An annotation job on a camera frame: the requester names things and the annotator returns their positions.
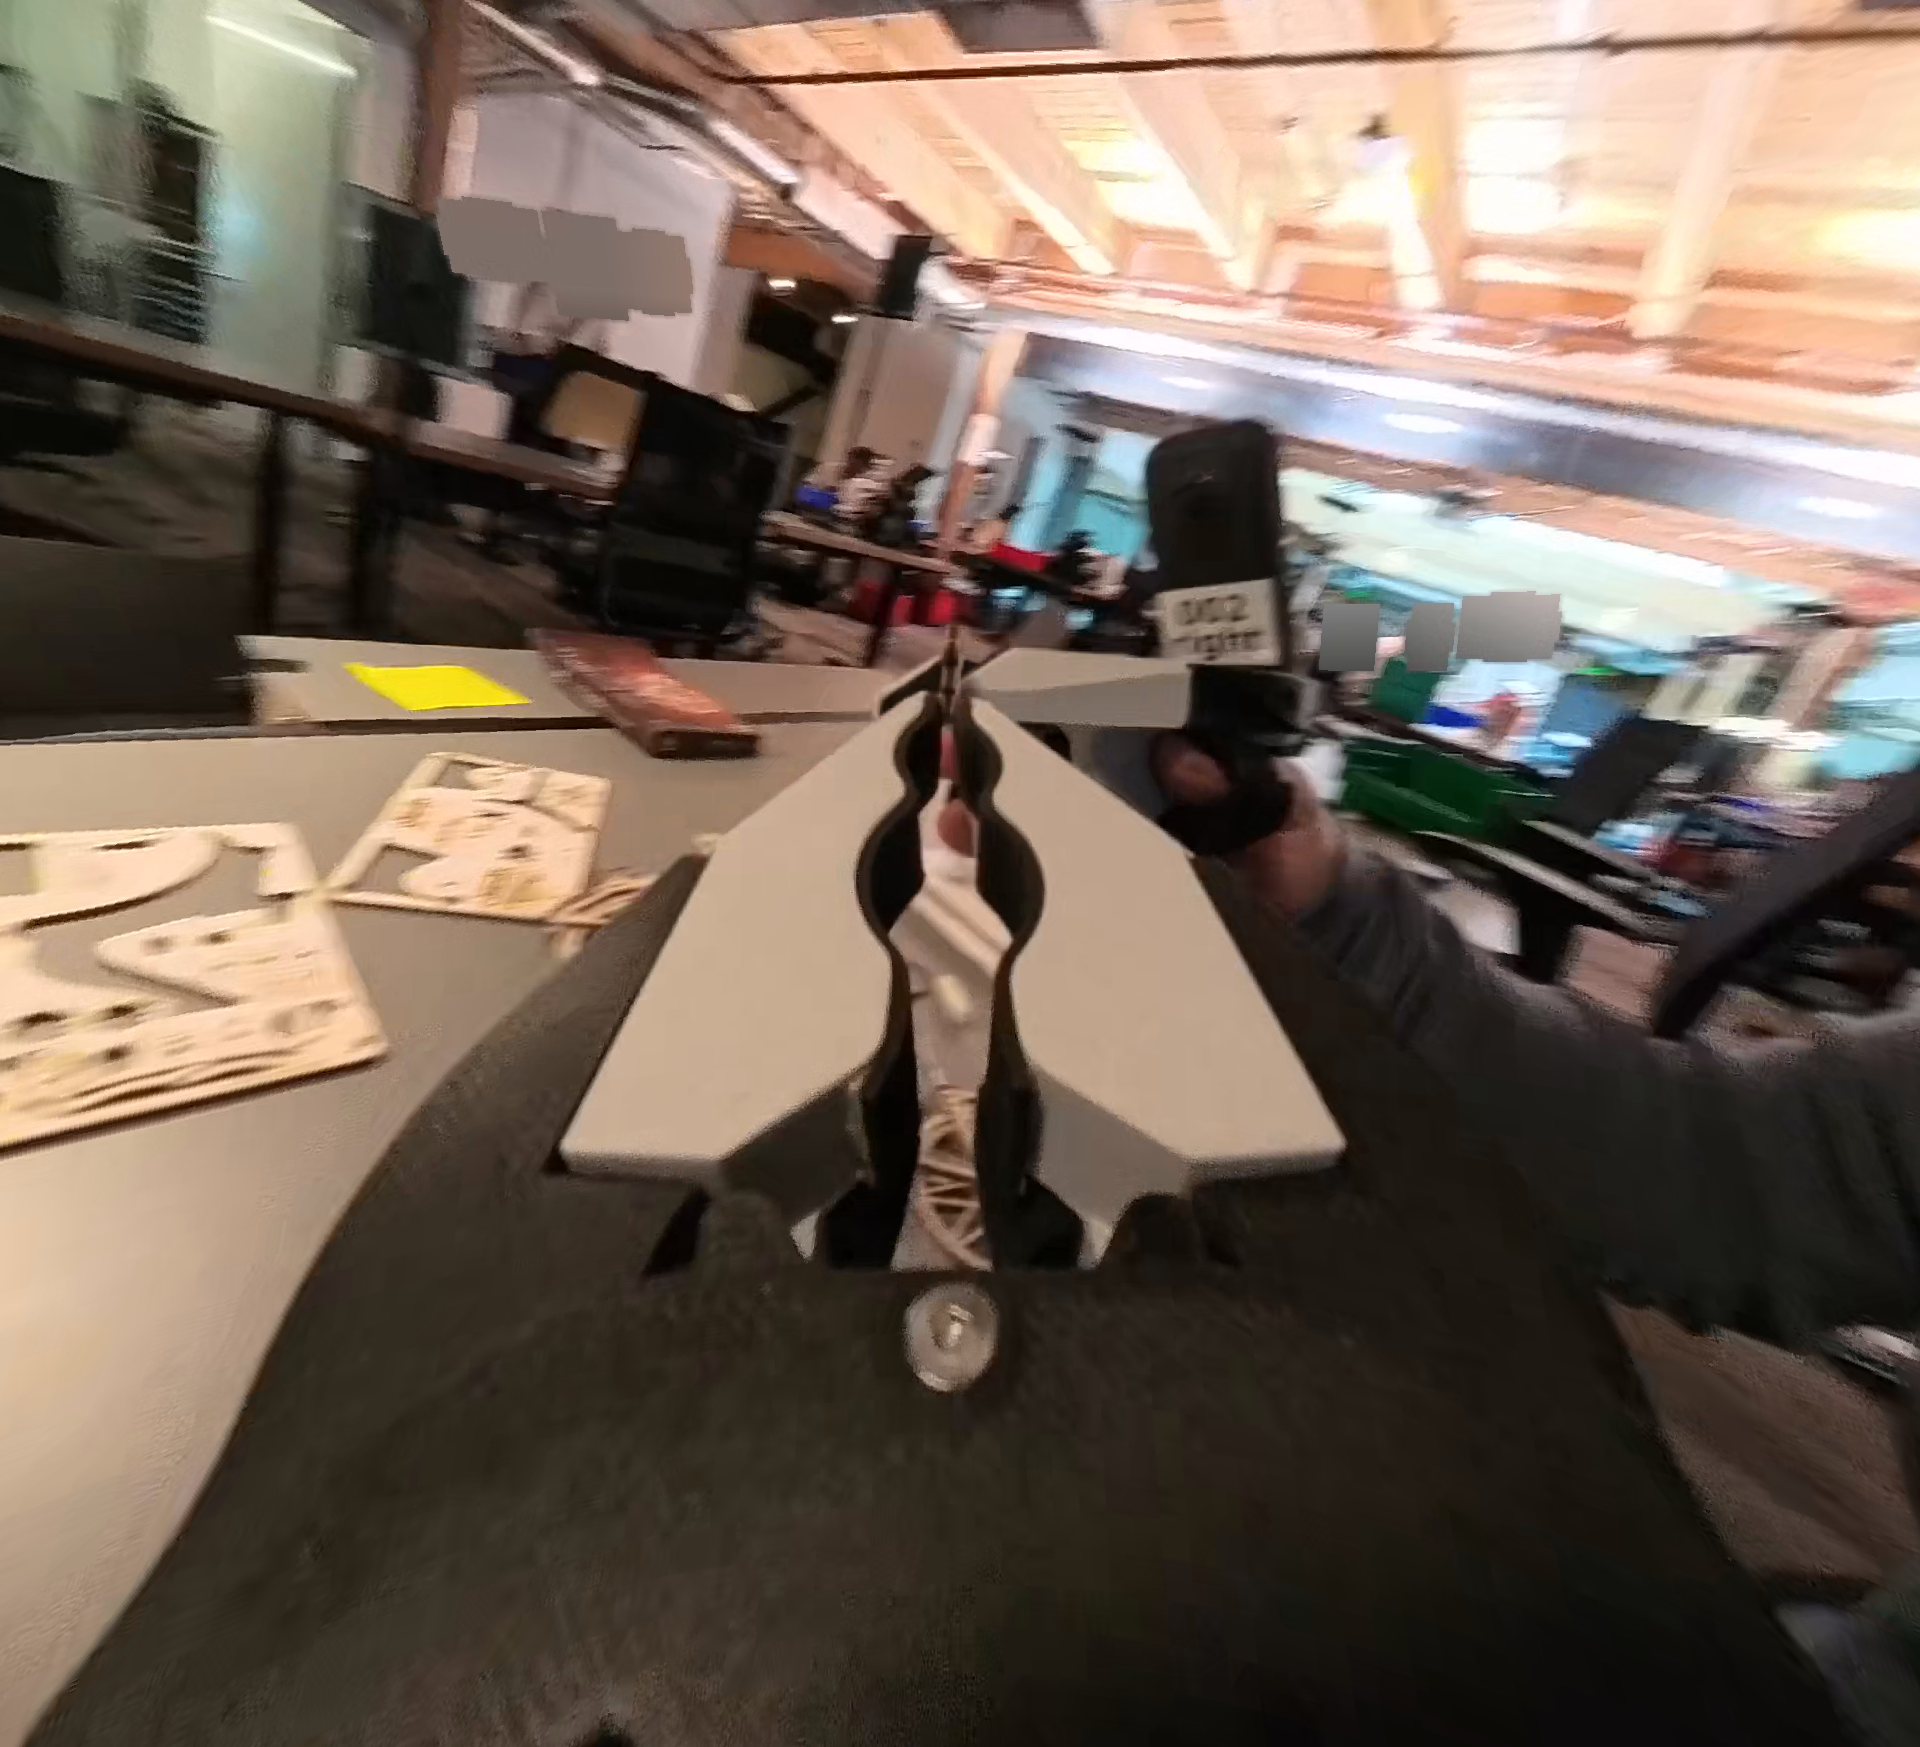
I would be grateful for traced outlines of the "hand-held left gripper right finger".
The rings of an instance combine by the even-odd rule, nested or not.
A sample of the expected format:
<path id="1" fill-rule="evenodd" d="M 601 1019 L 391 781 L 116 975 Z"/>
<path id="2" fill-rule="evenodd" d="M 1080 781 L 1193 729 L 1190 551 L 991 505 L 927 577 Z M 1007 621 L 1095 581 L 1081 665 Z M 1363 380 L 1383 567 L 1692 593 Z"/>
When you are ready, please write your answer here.
<path id="1" fill-rule="evenodd" d="M 1116 1223 L 1139 1197 L 1331 1167 L 1346 1139 L 1192 855 L 996 705 L 967 699 L 964 725 L 977 883 L 998 841 L 1037 869 L 1003 963 L 1037 1101 L 1024 1169 Z"/>

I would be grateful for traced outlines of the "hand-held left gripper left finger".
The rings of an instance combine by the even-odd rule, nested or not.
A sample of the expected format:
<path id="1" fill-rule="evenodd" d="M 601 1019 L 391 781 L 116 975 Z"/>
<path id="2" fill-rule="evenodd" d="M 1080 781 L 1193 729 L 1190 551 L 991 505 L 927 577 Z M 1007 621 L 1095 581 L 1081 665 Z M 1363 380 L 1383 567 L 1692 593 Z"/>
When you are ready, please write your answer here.
<path id="1" fill-rule="evenodd" d="M 720 837 L 558 1155 L 571 1173 L 846 1195 L 914 1147 L 909 977 L 944 709 L 909 695 Z"/>

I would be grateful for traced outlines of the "person's right forearm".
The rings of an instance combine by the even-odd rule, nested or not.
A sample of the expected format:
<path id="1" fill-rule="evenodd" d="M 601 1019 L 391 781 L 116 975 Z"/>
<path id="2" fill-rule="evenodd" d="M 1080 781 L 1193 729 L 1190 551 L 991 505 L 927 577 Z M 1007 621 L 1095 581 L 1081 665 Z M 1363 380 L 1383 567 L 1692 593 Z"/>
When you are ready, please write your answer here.
<path id="1" fill-rule="evenodd" d="M 1650 1039 L 1505 973 L 1363 849 L 1300 929 L 1624 1303 L 1778 1345 L 1915 1331 L 1914 1011 L 1813 1039 Z"/>

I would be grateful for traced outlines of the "person's right hand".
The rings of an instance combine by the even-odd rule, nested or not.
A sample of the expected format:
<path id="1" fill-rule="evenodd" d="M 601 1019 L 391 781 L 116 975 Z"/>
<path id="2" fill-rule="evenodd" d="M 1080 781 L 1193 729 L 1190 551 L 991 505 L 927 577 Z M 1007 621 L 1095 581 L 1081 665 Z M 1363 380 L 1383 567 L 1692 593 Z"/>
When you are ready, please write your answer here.
<path id="1" fill-rule="evenodd" d="M 1294 759 L 1211 751 L 1165 733 L 1149 769 L 1164 799 L 1160 823 L 1190 851 L 1234 869 L 1286 915 L 1306 915 L 1327 897 L 1348 845 Z"/>

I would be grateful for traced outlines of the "loose wooden strip pieces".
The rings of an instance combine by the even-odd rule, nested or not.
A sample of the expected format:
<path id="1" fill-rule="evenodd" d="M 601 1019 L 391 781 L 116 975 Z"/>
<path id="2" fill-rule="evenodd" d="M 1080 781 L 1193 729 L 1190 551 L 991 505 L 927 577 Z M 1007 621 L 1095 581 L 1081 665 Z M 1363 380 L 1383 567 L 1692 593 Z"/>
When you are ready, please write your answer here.
<path id="1" fill-rule="evenodd" d="M 543 921 L 554 957 L 559 961 L 576 957 L 593 933 L 643 899 L 656 879 L 656 873 L 620 869 L 601 875 L 579 895 L 567 897 Z"/>

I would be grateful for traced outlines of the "brown flat box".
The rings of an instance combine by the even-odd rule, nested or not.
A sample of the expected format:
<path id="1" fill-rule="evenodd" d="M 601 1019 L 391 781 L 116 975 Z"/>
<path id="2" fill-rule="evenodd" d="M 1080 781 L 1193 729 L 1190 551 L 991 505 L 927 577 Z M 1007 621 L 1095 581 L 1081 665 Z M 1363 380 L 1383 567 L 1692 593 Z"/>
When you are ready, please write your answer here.
<path id="1" fill-rule="evenodd" d="M 595 713 L 650 757 L 745 759 L 759 751 L 754 725 L 675 677 L 640 641 L 534 629 L 527 647 L 571 703 Z"/>

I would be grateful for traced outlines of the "black mesh chair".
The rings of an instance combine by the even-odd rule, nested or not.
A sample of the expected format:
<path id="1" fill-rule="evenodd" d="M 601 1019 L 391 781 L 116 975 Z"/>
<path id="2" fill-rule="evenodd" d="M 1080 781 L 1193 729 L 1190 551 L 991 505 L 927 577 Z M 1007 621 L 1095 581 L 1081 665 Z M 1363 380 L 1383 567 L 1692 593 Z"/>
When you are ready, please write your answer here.
<path id="1" fill-rule="evenodd" d="M 748 637 L 785 451 L 778 419 L 652 376 L 589 565 L 592 621 L 693 655 Z"/>

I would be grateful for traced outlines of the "small laser-cut wooden sheet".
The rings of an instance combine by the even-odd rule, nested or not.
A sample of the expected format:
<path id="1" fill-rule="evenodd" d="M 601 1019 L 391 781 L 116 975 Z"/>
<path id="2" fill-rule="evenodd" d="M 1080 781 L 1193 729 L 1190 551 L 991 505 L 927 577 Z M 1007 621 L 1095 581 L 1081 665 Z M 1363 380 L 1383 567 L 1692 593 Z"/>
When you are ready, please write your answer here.
<path id="1" fill-rule="evenodd" d="M 547 921 L 588 891 L 612 781 L 427 751 L 323 879 L 333 901 Z"/>

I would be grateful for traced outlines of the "green plastic crates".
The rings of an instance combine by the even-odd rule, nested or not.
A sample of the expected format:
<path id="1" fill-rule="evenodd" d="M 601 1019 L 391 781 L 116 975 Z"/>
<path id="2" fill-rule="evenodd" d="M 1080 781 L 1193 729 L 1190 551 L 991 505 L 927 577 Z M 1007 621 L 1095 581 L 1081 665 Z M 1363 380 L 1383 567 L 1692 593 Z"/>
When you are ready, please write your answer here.
<path id="1" fill-rule="evenodd" d="M 1499 843 L 1521 821 L 1542 819 L 1553 787 L 1524 767 L 1487 757 L 1419 725 L 1440 673 L 1385 659 L 1372 681 L 1359 729 L 1341 737 L 1333 807 L 1382 829 Z"/>

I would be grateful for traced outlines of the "yellow sticky note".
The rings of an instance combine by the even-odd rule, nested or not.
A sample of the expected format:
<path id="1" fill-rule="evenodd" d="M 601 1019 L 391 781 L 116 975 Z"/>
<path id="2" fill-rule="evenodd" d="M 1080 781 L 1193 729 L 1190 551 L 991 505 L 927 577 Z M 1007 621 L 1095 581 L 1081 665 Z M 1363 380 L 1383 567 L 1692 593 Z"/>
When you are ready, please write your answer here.
<path id="1" fill-rule="evenodd" d="M 400 711 L 480 711 L 532 701 L 514 687 L 461 663 L 346 661 L 344 673 Z"/>

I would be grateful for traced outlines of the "grey board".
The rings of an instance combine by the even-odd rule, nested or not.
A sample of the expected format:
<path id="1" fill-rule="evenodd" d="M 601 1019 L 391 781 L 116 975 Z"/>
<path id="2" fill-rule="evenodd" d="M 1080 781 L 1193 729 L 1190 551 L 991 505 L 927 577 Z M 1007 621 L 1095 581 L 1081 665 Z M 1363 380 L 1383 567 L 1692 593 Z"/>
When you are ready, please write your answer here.
<path id="1" fill-rule="evenodd" d="M 299 635 L 244 635 L 241 653 L 251 673 L 255 723 L 394 723 L 423 727 L 525 723 L 541 727 L 593 725 L 597 717 L 578 703 L 529 649 L 461 645 L 407 645 L 400 641 L 323 639 Z M 492 685 L 495 701 L 403 705 L 377 693 L 354 669 L 456 667 Z M 820 723 L 865 719 L 883 701 L 906 691 L 927 669 L 860 669 L 821 663 L 669 657 L 665 667 L 707 693 L 748 723 Z"/>

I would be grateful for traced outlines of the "large laser-cut wooden sheet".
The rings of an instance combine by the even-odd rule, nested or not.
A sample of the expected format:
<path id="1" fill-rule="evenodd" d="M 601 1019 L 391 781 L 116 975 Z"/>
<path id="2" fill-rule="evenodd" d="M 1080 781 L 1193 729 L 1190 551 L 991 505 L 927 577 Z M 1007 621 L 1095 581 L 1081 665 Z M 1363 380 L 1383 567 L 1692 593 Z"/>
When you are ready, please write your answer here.
<path id="1" fill-rule="evenodd" d="M 4 857 L 4 1151 L 387 1055 L 296 825 L 7 831 Z"/>

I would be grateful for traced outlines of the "long dark workbench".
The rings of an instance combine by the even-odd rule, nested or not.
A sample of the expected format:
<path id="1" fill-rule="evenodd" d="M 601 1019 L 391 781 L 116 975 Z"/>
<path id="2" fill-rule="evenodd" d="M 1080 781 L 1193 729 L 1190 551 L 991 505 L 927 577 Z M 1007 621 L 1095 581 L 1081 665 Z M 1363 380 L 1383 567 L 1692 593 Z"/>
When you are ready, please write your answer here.
<path id="1" fill-rule="evenodd" d="M 1 346 L 76 380 L 98 380 L 184 405 L 244 407 L 264 417 L 254 457 L 251 621 L 275 629 L 289 471 L 286 435 L 296 423 L 362 449 L 354 481 L 344 629 L 384 639 L 391 621 L 401 491 L 410 467 L 452 467 L 492 481 L 604 505 L 605 481 L 585 463 L 484 439 L 441 421 L 305 393 L 258 372 L 219 368 L 196 350 L 106 320 L 73 316 L 29 298 L 4 296 Z"/>

